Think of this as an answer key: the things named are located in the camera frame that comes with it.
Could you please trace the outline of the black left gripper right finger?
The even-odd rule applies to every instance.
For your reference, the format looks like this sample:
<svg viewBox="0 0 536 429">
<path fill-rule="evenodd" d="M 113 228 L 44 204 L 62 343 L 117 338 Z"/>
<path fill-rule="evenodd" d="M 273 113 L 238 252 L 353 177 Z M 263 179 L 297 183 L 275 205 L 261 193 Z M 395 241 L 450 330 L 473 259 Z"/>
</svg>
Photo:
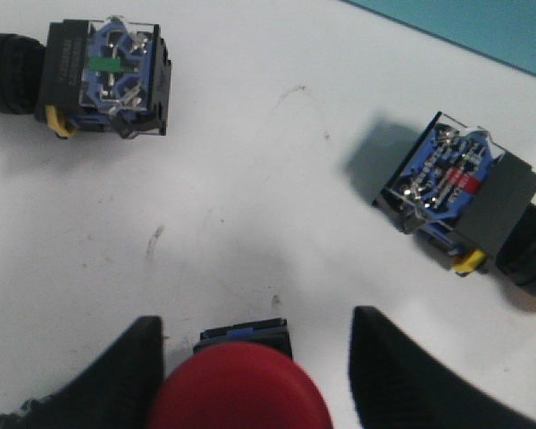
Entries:
<svg viewBox="0 0 536 429">
<path fill-rule="evenodd" d="M 354 308 L 350 389 L 364 428 L 536 428 L 442 365 L 378 308 Z"/>
</svg>

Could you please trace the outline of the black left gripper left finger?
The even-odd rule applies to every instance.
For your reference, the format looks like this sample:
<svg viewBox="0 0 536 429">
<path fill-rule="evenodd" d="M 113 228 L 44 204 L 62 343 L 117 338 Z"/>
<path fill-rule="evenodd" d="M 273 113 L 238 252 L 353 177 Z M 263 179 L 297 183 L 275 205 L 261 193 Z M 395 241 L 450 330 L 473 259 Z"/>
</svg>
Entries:
<svg viewBox="0 0 536 429">
<path fill-rule="evenodd" d="M 138 317 L 76 378 L 0 415 L 0 428 L 143 428 L 164 380 L 163 319 Z"/>
</svg>

